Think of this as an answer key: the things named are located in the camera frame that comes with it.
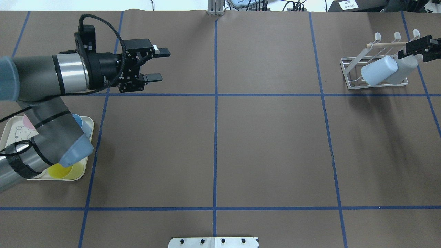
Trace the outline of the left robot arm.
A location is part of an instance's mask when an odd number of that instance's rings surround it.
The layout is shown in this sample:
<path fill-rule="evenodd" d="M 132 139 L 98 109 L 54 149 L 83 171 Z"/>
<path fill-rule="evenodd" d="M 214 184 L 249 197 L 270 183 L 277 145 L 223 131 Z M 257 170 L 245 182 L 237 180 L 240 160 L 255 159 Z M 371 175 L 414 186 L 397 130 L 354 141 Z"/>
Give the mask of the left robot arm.
<path fill-rule="evenodd" d="M 1 58 L 1 101 L 22 108 L 37 135 L 1 150 L 1 192 L 33 179 L 50 166 L 70 167 L 88 157 L 94 147 L 66 107 L 62 96 L 118 87 L 142 91 L 162 80 L 159 73 L 142 75 L 141 66 L 170 51 L 147 38 L 124 40 L 123 52 L 96 52 L 95 41 L 76 38 L 76 49 L 57 55 Z"/>

